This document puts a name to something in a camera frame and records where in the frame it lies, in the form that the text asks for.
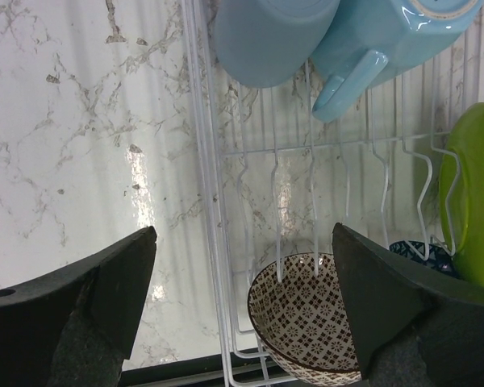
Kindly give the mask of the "light blue ceramic mug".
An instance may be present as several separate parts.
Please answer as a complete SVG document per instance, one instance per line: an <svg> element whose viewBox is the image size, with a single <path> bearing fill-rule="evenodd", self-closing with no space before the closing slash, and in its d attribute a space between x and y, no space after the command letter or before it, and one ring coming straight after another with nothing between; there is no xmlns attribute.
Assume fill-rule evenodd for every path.
<svg viewBox="0 0 484 387"><path fill-rule="evenodd" d="M482 7L478 0L343 1L311 61L325 80L313 107L338 119L367 90L451 46Z"/></svg>

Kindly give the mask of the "lime green plate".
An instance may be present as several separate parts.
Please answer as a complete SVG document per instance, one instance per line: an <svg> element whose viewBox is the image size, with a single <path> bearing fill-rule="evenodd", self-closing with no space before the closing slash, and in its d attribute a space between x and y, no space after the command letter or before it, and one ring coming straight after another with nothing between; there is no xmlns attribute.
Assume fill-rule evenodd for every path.
<svg viewBox="0 0 484 387"><path fill-rule="evenodd" d="M444 241L455 248L460 276L484 286L484 102L459 118L446 150L439 176Z"/></svg>

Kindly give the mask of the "brown patterned bowl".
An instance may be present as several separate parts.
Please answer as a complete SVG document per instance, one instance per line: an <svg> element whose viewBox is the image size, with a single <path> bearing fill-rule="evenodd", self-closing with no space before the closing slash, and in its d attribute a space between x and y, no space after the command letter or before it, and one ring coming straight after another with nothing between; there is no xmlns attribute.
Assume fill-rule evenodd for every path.
<svg viewBox="0 0 484 387"><path fill-rule="evenodd" d="M284 371L316 386L361 380L334 257L312 252L263 268L248 290L250 322Z"/></svg>

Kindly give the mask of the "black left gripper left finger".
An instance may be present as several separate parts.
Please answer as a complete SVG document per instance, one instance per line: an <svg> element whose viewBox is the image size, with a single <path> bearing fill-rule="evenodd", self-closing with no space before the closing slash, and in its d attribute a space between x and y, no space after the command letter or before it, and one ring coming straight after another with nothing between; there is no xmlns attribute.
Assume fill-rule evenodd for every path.
<svg viewBox="0 0 484 387"><path fill-rule="evenodd" d="M0 386L116 386L140 325L156 239L145 227L0 289Z"/></svg>

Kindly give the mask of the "light blue tumbler cup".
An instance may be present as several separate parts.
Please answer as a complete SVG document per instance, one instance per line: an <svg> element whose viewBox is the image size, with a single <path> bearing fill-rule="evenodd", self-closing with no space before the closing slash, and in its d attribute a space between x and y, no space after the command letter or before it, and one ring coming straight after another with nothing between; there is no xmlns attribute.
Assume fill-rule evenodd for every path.
<svg viewBox="0 0 484 387"><path fill-rule="evenodd" d="M319 45L339 5L332 0L222 1L213 33L219 63L242 85L280 85Z"/></svg>

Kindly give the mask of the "blue and red patterned bowl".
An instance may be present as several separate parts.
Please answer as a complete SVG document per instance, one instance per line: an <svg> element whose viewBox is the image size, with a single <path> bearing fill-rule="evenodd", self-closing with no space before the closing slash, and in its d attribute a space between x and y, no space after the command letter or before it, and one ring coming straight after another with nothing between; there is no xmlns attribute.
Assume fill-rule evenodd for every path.
<svg viewBox="0 0 484 387"><path fill-rule="evenodd" d="M413 262L431 268L438 273L460 279L461 276L453 265L452 257L440 246L427 245L423 241L400 240L392 243L389 249Z"/></svg>

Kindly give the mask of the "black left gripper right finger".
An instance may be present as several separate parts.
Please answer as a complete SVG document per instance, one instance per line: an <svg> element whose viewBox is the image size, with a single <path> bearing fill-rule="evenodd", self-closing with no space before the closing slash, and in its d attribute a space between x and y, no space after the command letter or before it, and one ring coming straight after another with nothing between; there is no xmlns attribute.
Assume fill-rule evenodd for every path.
<svg viewBox="0 0 484 387"><path fill-rule="evenodd" d="M366 386L484 386L484 287L337 223L332 247Z"/></svg>

